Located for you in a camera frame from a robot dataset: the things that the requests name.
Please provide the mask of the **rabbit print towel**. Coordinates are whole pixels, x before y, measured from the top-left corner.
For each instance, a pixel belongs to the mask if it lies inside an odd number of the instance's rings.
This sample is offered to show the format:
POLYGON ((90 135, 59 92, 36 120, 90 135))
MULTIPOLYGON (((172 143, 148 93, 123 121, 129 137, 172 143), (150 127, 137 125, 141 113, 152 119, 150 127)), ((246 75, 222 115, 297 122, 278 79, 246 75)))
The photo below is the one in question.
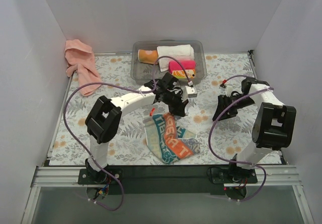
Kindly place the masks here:
POLYGON ((196 134, 177 126, 171 113, 148 116, 143 124, 147 147, 164 164, 173 164, 200 153, 196 134))

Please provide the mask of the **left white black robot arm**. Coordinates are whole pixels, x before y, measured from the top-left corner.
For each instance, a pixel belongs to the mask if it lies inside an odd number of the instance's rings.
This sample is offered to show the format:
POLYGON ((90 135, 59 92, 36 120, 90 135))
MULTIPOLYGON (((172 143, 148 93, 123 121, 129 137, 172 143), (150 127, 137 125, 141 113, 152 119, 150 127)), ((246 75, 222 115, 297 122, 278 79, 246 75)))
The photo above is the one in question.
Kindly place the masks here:
POLYGON ((193 83, 178 87, 178 79, 166 73, 161 79, 145 83, 134 93, 108 99, 97 99, 85 124, 90 135, 91 157, 86 159, 87 175, 91 181, 101 184, 107 178, 108 142, 114 138, 123 116, 143 106, 163 102, 168 105, 170 113, 185 116, 185 107, 190 97, 197 96, 193 83))

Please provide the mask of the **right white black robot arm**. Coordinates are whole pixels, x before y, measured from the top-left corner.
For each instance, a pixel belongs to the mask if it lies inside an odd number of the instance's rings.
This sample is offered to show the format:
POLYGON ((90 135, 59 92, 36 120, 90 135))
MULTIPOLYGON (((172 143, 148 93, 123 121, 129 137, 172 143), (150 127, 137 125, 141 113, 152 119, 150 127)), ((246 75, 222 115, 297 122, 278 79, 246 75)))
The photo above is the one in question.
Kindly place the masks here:
POLYGON ((240 153, 228 161, 224 168, 211 168, 210 176, 214 184, 240 183, 247 180, 255 183, 255 166, 273 151, 287 148, 291 144, 296 109, 279 101, 266 81, 246 77, 241 83, 241 91, 227 89, 218 96, 217 108, 212 120, 234 118, 238 110, 256 105, 258 113, 252 128, 252 140, 240 153))

